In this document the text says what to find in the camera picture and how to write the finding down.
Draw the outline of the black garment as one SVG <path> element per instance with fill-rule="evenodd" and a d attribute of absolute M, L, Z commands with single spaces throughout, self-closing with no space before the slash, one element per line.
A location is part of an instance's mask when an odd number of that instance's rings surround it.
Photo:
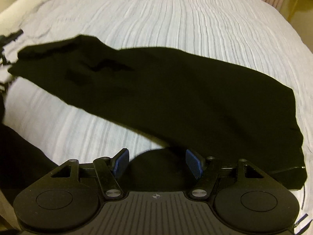
<path fill-rule="evenodd" d="M 291 88 L 246 67 L 98 38 L 20 50 L 9 68 L 68 105 L 227 163 L 244 158 L 288 189 L 307 179 Z"/>

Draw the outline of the white bolster pillow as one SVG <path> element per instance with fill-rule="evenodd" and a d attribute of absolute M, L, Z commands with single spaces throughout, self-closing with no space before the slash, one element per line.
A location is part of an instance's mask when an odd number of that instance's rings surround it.
<path fill-rule="evenodd" d="M 21 23 L 48 0 L 1 0 L 1 34 L 19 29 Z"/>

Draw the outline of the striped white bedspread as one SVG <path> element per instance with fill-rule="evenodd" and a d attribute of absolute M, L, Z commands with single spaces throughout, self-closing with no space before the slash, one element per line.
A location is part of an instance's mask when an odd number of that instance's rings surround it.
<path fill-rule="evenodd" d="M 28 45 L 85 34 L 115 49 L 171 47 L 239 64 L 293 89 L 304 136 L 308 178 L 295 192 L 312 214 L 312 53 L 292 26 L 261 0 L 49 0 L 22 24 L 23 35 L 5 48 L 15 61 Z M 162 144 L 69 106 L 18 78 L 8 90 L 4 124 L 52 161 L 91 162 L 126 147 L 131 157 Z"/>

